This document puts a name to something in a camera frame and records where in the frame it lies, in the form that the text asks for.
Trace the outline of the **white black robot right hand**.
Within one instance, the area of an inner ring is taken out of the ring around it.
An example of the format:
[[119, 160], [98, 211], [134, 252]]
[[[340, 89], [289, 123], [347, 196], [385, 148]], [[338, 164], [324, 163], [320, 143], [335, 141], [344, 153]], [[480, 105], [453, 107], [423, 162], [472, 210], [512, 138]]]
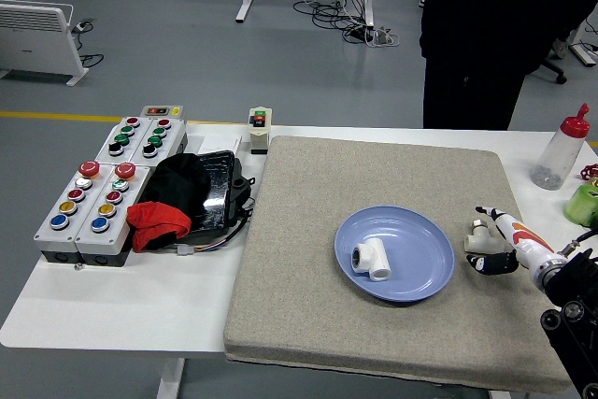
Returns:
[[475, 255], [466, 244], [467, 262], [480, 274], [495, 276], [513, 273], [519, 266], [526, 268], [537, 288], [549, 271], [566, 265], [566, 258], [521, 221], [495, 207], [476, 207], [476, 211], [492, 218], [499, 234], [510, 245], [510, 251]]

